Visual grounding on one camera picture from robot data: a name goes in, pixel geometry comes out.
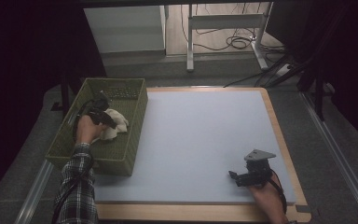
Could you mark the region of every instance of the white cloth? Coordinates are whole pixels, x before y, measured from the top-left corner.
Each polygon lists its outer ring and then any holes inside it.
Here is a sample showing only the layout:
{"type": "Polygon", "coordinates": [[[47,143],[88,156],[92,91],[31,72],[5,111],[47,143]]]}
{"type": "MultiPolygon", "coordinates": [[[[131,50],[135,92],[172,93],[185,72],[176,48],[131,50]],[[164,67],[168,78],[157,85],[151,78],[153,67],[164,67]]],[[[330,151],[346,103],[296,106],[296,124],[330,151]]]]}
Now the white cloth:
{"type": "Polygon", "coordinates": [[[105,131],[101,132],[99,137],[101,140],[111,140],[117,137],[117,133],[127,132],[127,126],[129,125],[129,122],[126,120],[126,118],[124,118],[123,115],[114,109],[107,109],[104,112],[115,121],[117,126],[115,129],[109,127],[105,131]]]}

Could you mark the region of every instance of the green plastic crate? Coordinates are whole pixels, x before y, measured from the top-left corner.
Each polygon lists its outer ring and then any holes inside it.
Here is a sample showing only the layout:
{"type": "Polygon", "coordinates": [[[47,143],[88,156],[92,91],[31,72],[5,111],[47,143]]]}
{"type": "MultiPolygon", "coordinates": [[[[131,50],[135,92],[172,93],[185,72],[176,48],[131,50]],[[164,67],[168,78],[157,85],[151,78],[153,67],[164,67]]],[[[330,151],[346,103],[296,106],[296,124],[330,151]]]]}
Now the green plastic crate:
{"type": "Polygon", "coordinates": [[[69,161],[74,151],[73,128],[80,107],[103,91],[111,100],[111,108],[129,122],[128,131],[112,141],[98,140],[91,145],[94,172],[103,175],[132,175],[144,122],[147,91],[141,78],[86,78],[55,136],[46,159],[56,168],[69,161]]]}

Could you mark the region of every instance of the plaid sleeve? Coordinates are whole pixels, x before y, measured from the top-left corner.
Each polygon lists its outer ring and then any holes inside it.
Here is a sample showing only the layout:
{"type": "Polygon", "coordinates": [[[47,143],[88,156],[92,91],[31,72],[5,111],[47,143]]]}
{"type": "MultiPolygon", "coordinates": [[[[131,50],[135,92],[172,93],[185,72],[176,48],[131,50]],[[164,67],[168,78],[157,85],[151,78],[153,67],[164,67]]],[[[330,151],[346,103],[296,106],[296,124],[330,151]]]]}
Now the plaid sleeve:
{"type": "Polygon", "coordinates": [[[63,203],[58,223],[98,223],[94,203],[94,173],[92,169],[87,171],[92,163],[89,149],[89,144],[76,145],[71,160],[62,168],[62,183],[54,200],[55,206],[77,177],[85,170],[86,173],[63,203]]]}

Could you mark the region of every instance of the wooden border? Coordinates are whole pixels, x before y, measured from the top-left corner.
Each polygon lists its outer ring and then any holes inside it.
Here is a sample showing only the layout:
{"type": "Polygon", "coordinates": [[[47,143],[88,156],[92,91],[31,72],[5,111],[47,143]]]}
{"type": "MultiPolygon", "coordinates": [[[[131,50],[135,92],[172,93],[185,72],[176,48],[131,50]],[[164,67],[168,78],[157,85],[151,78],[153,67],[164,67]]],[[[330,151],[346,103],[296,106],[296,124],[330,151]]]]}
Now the wooden border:
{"type": "MultiPolygon", "coordinates": [[[[263,88],[148,88],[147,91],[260,91],[275,132],[282,157],[290,176],[296,203],[288,205],[287,217],[298,222],[310,221],[310,213],[299,213],[296,205],[308,205],[298,181],[283,134],[276,118],[268,92],[263,88]]],[[[268,221],[255,204],[194,205],[194,204],[97,204],[100,219],[115,220],[170,220],[170,221],[268,221]]]]}

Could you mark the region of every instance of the white board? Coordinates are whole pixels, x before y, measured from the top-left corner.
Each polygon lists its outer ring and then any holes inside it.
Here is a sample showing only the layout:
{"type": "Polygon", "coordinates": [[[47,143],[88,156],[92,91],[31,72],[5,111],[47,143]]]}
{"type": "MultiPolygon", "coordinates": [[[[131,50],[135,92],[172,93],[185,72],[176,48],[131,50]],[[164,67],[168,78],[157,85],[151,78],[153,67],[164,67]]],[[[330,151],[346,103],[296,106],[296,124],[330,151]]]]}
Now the white board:
{"type": "Polygon", "coordinates": [[[97,203],[238,204],[254,200],[228,171],[247,173],[253,149],[269,159],[287,202],[296,196],[259,91],[149,92],[132,176],[96,175],[97,203]]]}

